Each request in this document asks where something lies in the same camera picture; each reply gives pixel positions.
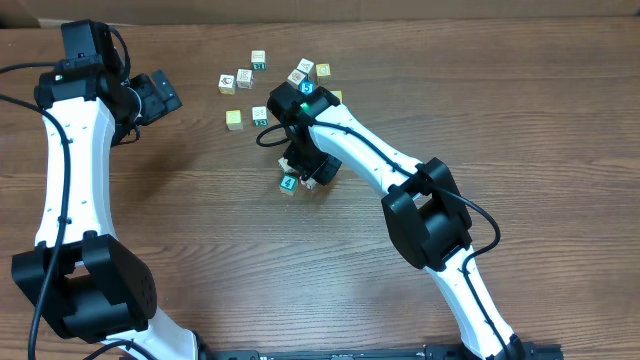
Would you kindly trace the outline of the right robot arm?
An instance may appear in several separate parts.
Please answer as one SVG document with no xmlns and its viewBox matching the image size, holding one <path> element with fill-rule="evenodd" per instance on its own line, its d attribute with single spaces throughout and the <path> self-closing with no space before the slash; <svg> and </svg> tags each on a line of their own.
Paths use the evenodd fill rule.
<svg viewBox="0 0 640 360">
<path fill-rule="evenodd" d="M 427 271 L 447 302 L 469 359 L 522 359 L 524 346 L 497 310 L 476 265 L 469 213 L 487 212 L 461 196 L 439 159 L 407 156 L 364 127 L 340 99 L 319 87 L 304 94 L 287 82 L 268 110 L 286 133 L 287 165 L 302 180 L 329 184 L 346 165 L 381 199 L 389 238 L 413 267 Z"/>
</svg>

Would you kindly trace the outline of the teal number four block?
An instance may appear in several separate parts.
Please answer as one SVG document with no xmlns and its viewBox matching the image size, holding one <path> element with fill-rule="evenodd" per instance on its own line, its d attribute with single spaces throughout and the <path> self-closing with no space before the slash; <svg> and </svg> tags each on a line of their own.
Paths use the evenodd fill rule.
<svg viewBox="0 0 640 360">
<path fill-rule="evenodd" d="M 293 196 L 298 185 L 298 179 L 290 174 L 285 174 L 280 181 L 279 190 L 287 195 Z"/>
</svg>

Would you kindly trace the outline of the white block plain top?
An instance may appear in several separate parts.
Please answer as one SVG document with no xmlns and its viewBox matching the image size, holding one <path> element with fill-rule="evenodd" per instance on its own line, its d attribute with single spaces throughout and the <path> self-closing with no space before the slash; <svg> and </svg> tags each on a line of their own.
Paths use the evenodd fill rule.
<svg viewBox="0 0 640 360">
<path fill-rule="evenodd" d="M 282 157 L 282 158 L 280 158 L 278 160 L 278 164 L 279 164 L 279 167 L 281 168 L 282 172 L 285 173 L 285 174 L 291 174 L 291 173 L 295 172 L 295 170 L 291 166 L 288 165 L 288 161 L 284 157 Z"/>
</svg>

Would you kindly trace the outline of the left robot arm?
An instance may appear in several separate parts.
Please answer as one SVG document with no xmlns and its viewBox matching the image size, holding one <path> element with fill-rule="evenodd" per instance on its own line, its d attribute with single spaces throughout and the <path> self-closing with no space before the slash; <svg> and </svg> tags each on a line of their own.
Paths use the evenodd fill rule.
<svg viewBox="0 0 640 360">
<path fill-rule="evenodd" d="M 112 26 L 82 20 L 61 27 L 65 56 L 47 63 L 31 109 L 48 137 L 45 206 L 31 251 L 12 259 L 14 282 L 63 339 L 132 359 L 207 359 L 200 337 L 157 303 L 149 267 L 117 238 L 110 210 L 111 149 L 177 110 L 161 71 L 132 75 Z"/>
</svg>

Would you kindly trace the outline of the yellow top wooden block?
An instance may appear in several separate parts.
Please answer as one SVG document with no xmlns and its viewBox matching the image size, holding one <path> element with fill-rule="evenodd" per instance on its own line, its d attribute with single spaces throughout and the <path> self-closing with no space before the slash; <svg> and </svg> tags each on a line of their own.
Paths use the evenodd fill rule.
<svg viewBox="0 0 640 360">
<path fill-rule="evenodd" d="M 225 123 L 230 131 L 242 130 L 242 115 L 240 110 L 229 110 L 225 113 Z"/>
</svg>

